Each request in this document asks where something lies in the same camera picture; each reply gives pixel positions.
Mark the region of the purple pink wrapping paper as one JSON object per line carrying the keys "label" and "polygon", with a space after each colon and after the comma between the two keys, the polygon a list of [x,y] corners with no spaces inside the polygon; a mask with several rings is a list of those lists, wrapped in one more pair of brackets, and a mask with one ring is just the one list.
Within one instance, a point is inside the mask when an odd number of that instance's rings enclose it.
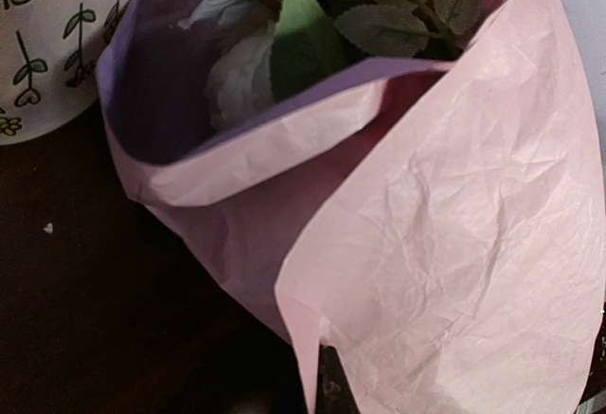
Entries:
{"label": "purple pink wrapping paper", "polygon": [[370,59],[214,134],[200,0],[132,0],[97,66],[127,196],[363,413],[571,413],[605,297],[597,123],[560,0],[453,63]]}

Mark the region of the white fake flower stem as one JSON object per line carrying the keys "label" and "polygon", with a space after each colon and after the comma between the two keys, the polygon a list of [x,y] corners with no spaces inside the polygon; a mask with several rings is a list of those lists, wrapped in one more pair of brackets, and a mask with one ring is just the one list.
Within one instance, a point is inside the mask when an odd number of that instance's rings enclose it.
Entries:
{"label": "white fake flower stem", "polygon": [[213,127],[226,131],[274,103],[270,56],[275,23],[243,23],[220,39],[220,57],[207,77],[205,97]]}

